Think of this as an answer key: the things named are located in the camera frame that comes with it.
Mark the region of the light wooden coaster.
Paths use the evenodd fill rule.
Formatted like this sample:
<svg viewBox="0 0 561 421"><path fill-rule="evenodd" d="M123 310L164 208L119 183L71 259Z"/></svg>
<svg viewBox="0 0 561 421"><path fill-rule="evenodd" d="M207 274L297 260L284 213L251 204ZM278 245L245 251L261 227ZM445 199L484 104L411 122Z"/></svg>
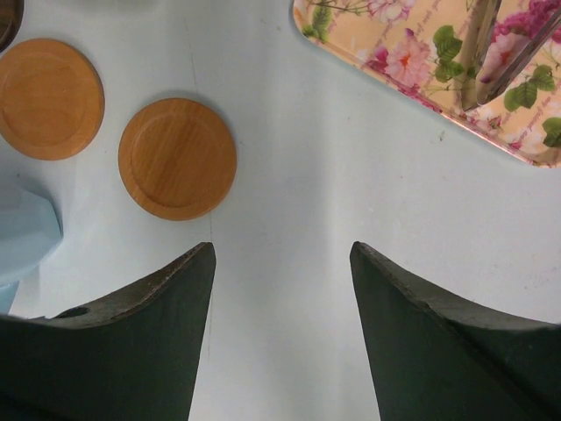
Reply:
<svg viewBox="0 0 561 421"><path fill-rule="evenodd" d="M1 135L23 155L61 161L97 135L105 96L95 67L56 39L29 39L1 58Z"/></svg>

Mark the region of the wooden coaster stack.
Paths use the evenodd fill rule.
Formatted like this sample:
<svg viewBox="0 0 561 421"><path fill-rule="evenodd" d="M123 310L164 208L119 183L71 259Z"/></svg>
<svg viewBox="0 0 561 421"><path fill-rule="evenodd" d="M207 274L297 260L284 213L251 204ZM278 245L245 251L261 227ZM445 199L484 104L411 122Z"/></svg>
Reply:
<svg viewBox="0 0 561 421"><path fill-rule="evenodd" d="M143 210L172 221L199 218L227 196L238 167L227 124L211 108L166 98L138 111L125 127L118 169Z"/></svg>

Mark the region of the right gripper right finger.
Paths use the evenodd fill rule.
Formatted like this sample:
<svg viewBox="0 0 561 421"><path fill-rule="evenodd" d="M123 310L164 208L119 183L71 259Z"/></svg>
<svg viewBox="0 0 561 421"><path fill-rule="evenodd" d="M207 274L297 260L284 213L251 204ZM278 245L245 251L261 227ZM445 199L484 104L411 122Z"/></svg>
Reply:
<svg viewBox="0 0 561 421"><path fill-rule="evenodd" d="M471 302L362 242L350 263L382 419L559 419L558 325Z"/></svg>

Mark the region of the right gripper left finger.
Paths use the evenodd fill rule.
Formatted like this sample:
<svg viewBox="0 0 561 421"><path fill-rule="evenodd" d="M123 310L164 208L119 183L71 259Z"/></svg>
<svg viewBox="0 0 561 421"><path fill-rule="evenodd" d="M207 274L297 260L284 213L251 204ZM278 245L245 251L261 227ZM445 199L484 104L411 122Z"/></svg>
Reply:
<svg viewBox="0 0 561 421"><path fill-rule="evenodd" d="M215 271L203 242L54 318L2 317L2 419L188 419Z"/></svg>

